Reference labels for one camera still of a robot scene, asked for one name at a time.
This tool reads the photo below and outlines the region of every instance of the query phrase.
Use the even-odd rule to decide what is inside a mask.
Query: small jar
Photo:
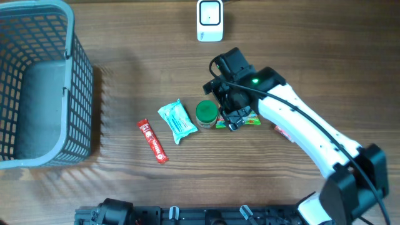
[[[212,128],[217,122],[218,108],[212,101],[202,101],[196,108],[196,120],[202,128]]]

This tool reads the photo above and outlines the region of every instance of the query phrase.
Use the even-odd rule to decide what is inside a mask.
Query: green jar lid
[[[217,106],[209,100],[200,102],[196,108],[196,117],[203,123],[211,123],[218,116]]]

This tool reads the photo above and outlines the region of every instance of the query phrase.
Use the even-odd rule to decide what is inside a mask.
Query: colorful candy wrapper
[[[140,128],[144,137],[149,143],[154,155],[156,156],[157,162],[165,163],[168,161],[168,157],[165,154],[163,147],[161,147],[156,135],[154,134],[153,129],[151,129],[149,121],[147,119],[143,119],[137,123],[137,126]]]
[[[176,144],[179,144],[182,138],[198,130],[190,121],[179,99],[174,103],[162,107],[158,113],[168,123],[169,128],[171,128]]]
[[[274,130],[281,133],[285,138],[287,138],[287,140],[291,141],[292,143],[294,142],[292,137],[286,131],[284,131],[282,128],[280,128],[279,126],[275,125]]]
[[[247,121],[245,124],[261,125],[261,121],[258,118],[256,112],[251,111],[250,115],[247,116]],[[222,116],[217,118],[216,128],[226,128],[225,120]]]

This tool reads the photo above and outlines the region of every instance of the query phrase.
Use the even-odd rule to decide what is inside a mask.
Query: teal wet wipes packet
[[[190,121],[189,116],[179,99],[174,103],[162,107],[158,111],[158,114],[160,114],[160,116],[168,123],[172,133],[174,134],[176,144],[179,144],[179,141],[182,138],[198,130],[198,128]]]

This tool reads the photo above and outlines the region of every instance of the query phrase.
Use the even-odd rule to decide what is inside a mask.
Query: red sauce packet
[[[294,143],[292,137],[286,131],[284,131],[282,128],[280,128],[279,126],[275,126],[274,130],[281,133],[285,138],[287,138],[289,141]]]
[[[165,163],[168,161],[168,157],[165,154],[163,147],[161,147],[153,129],[151,129],[149,121],[147,119],[143,119],[137,123],[137,126],[140,128],[144,137],[149,143],[154,155],[156,156],[157,162]]]

